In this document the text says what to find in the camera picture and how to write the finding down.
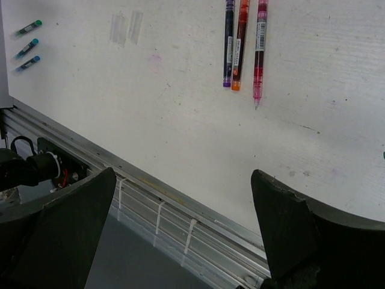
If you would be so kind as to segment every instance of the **zip tie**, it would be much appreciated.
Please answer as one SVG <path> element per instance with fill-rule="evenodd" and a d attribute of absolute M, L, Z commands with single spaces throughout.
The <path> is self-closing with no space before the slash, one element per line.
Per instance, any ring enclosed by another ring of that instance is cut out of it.
<path fill-rule="evenodd" d="M 190 228 L 188 230 L 188 236 L 187 236 L 187 241 L 185 246 L 185 254 L 187 254 L 188 246 L 190 245 L 190 241 L 191 241 L 191 234 L 193 233 L 193 229 L 196 224 L 197 224 L 196 219 L 192 219 L 190 222 Z"/>
<path fill-rule="evenodd" d="M 153 242 L 154 247 L 156 245 L 156 239 L 157 239 L 156 235 L 159 233 L 159 224 L 161 222 L 161 211 L 164 204 L 166 204 L 165 201 L 161 202 L 158 207 L 158 217 L 156 218 L 156 229 L 155 229 L 155 236 L 154 236 L 154 242 Z"/>
<path fill-rule="evenodd" d="M 120 210 L 122 209 L 122 184 L 124 181 L 126 181 L 127 179 L 124 178 L 124 179 L 121 179 L 119 181 L 119 208 L 118 208 L 118 221 L 120 222 Z"/>
<path fill-rule="evenodd" d="M 53 152 L 46 152 L 46 154 L 52 155 L 52 157 L 54 158 L 54 160 L 56 162 L 56 166 L 58 167 L 58 175 L 56 176 L 55 179 L 57 179 L 61 175 L 61 170 L 60 170 L 60 164 L 59 164 L 59 161 L 58 161 L 58 156 L 55 155 Z"/>
<path fill-rule="evenodd" d="M 191 222 L 190 222 L 190 228 L 188 230 L 188 235 L 187 235 L 187 241 L 186 241 L 186 246 L 185 246 L 185 251 L 184 251 L 184 255 L 182 256 L 182 262 L 180 263 L 180 265 L 182 267 L 185 266 L 185 260 L 186 260 L 186 254 L 188 252 L 188 246 L 190 245 L 190 241 L 191 241 L 191 234 L 193 233 L 193 229 L 194 229 L 194 226 L 197 224 L 197 221 L 196 219 L 192 219 Z"/>

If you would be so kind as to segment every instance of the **white tabletop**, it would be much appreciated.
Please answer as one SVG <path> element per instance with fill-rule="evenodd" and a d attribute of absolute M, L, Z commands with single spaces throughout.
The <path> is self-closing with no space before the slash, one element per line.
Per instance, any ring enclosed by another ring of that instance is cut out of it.
<path fill-rule="evenodd" d="M 254 232 L 254 169 L 385 221 L 383 2 L 271 0 L 257 111 L 257 2 L 239 93 L 221 85 L 224 6 L 2 0 L 10 94 Z M 11 58 L 33 38 L 42 60 L 15 75 Z"/>

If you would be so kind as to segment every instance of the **black cable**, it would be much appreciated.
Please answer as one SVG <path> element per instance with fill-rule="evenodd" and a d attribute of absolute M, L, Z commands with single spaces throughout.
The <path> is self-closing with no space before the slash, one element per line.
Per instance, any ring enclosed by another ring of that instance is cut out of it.
<path fill-rule="evenodd" d="M 32 154 L 36 155 L 36 152 L 34 150 L 34 144 L 33 144 L 32 140 L 29 139 L 28 137 L 24 137 L 22 135 L 20 135 L 18 137 L 15 137 L 14 140 L 11 142 L 11 150 L 13 152 L 15 152 L 17 154 L 16 145 L 14 144 L 16 142 L 16 140 L 24 140 L 24 141 L 26 141 L 29 144 L 30 148 L 31 148 Z"/>

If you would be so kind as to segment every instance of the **screw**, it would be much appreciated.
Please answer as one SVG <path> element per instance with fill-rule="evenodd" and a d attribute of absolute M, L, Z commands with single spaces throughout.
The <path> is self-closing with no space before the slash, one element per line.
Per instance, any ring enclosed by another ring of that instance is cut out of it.
<path fill-rule="evenodd" d="M 72 178 L 73 178 L 73 180 L 76 181 L 76 182 L 79 181 L 79 175 L 78 175 L 77 173 L 73 173 L 73 174 L 72 174 Z"/>

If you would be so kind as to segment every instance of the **red wire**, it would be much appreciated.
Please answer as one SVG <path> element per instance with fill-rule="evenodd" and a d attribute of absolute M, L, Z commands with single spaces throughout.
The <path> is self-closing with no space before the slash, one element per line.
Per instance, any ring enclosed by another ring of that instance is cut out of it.
<path fill-rule="evenodd" d="M 63 184 L 61 185 L 62 188 L 64 188 L 66 186 L 67 178 L 68 178 L 68 170 L 66 169 L 64 171 L 64 181 L 63 181 Z"/>

